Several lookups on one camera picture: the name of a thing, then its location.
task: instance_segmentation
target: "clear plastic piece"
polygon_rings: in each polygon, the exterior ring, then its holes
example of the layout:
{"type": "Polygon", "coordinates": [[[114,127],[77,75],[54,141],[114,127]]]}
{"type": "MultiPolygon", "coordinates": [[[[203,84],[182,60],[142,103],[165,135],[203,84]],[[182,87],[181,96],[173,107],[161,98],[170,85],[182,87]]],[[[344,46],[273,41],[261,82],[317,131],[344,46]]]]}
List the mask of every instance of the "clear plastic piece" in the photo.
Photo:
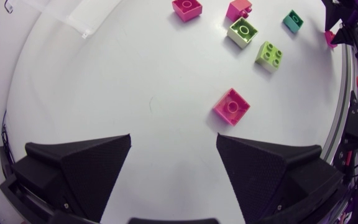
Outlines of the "clear plastic piece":
{"type": "MultiPolygon", "coordinates": [[[[13,10],[18,0],[7,0],[13,10]]],[[[83,38],[94,34],[121,0],[20,0],[74,27],[83,38]]]]}

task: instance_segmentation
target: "pink 2x2 brick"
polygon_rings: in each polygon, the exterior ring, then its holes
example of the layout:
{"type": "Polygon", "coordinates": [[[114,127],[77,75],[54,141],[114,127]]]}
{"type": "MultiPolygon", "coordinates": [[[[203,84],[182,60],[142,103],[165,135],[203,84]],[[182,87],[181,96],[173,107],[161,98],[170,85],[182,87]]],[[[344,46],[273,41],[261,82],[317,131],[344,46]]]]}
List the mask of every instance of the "pink 2x2 brick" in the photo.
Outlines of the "pink 2x2 brick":
{"type": "Polygon", "coordinates": [[[214,111],[227,123],[235,126],[249,108],[246,100],[231,88],[214,106],[214,111]]]}
{"type": "Polygon", "coordinates": [[[172,2],[172,6],[183,22],[187,22],[203,12],[203,6],[196,0],[175,0],[172,2]]]}
{"type": "Polygon", "coordinates": [[[251,2],[247,0],[235,0],[230,2],[226,16],[233,22],[240,19],[240,17],[246,19],[248,17],[248,13],[252,11],[251,6],[251,2]]]}

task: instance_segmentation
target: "white table surface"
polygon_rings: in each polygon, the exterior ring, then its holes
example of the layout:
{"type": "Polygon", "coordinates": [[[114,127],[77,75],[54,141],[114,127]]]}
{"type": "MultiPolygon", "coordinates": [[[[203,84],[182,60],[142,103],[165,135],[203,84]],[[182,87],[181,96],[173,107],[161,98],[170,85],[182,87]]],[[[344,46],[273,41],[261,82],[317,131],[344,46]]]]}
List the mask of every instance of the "white table surface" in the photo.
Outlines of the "white table surface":
{"type": "Polygon", "coordinates": [[[57,144],[131,134],[102,223],[130,217],[244,219],[216,149],[217,133],[324,145],[339,97],[342,50],[324,39],[321,1],[253,1],[259,30],[241,50],[226,37],[229,1],[201,1],[182,23],[168,0],[124,0],[94,36],[42,14],[22,50],[7,106],[9,140],[57,144]],[[304,20],[293,35],[283,18],[304,20]],[[266,41],[283,52],[273,73],[254,63],[266,41]],[[230,88],[251,105],[235,127],[212,107],[230,88]]]}

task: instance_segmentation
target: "lego stud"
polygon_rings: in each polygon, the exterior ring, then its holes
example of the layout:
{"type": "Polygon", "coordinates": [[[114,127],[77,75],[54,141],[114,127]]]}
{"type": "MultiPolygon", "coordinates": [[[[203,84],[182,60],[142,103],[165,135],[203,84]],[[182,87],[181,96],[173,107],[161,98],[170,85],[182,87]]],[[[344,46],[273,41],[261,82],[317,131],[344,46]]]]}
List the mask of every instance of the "lego stud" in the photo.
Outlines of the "lego stud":
{"type": "Polygon", "coordinates": [[[191,7],[193,4],[190,1],[184,1],[181,4],[183,7],[191,7]]]}
{"type": "Polygon", "coordinates": [[[235,101],[231,101],[226,105],[226,110],[229,113],[236,113],[239,110],[239,105],[235,101]]]}
{"type": "Polygon", "coordinates": [[[248,16],[249,15],[248,15],[247,11],[243,10],[243,11],[240,12],[240,17],[243,17],[244,19],[247,19],[248,16]]]}
{"type": "Polygon", "coordinates": [[[245,35],[249,34],[249,29],[246,26],[240,26],[239,30],[240,30],[240,32],[242,32],[245,35]]]}
{"type": "Polygon", "coordinates": [[[267,50],[273,50],[273,44],[268,44],[267,45],[267,50]]]}
{"type": "Polygon", "coordinates": [[[283,55],[283,53],[282,53],[281,51],[278,50],[278,51],[276,52],[276,56],[277,56],[278,58],[280,58],[282,55],[283,55]]]}
{"type": "Polygon", "coordinates": [[[278,67],[278,64],[280,63],[280,61],[278,60],[278,59],[275,59],[274,61],[273,61],[273,65],[274,65],[274,67],[278,67]]]}
{"type": "Polygon", "coordinates": [[[270,58],[270,53],[269,53],[269,52],[266,52],[266,53],[264,54],[264,58],[265,58],[266,60],[268,60],[268,59],[270,58]]]}

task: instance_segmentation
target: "teal lego brick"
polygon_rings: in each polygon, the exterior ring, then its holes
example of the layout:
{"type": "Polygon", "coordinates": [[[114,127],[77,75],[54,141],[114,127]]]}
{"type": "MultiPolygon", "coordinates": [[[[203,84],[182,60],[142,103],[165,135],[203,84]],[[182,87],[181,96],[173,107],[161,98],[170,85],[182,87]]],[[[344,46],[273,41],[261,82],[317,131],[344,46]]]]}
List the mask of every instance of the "teal lego brick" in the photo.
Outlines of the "teal lego brick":
{"type": "Polygon", "coordinates": [[[278,50],[273,44],[266,41],[262,44],[262,46],[260,46],[255,62],[266,68],[268,71],[275,72],[280,67],[282,58],[283,52],[278,50]]]}
{"type": "Polygon", "coordinates": [[[247,22],[244,18],[238,19],[227,30],[227,36],[229,36],[242,49],[246,47],[257,34],[258,30],[249,24],[249,22],[247,22]]]}
{"type": "Polygon", "coordinates": [[[284,18],[283,22],[293,33],[298,32],[303,24],[303,20],[293,10],[284,18]]]}

